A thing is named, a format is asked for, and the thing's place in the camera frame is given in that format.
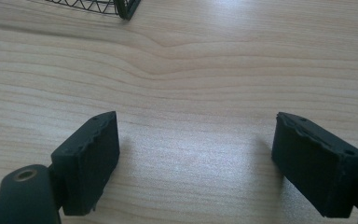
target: wire mesh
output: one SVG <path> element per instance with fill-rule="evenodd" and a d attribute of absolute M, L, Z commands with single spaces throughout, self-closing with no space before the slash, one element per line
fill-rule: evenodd
<path fill-rule="evenodd" d="M 47 0 L 56 4 L 84 9 L 87 11 L 118 15 L 130 20 L 140 0 Z"/>

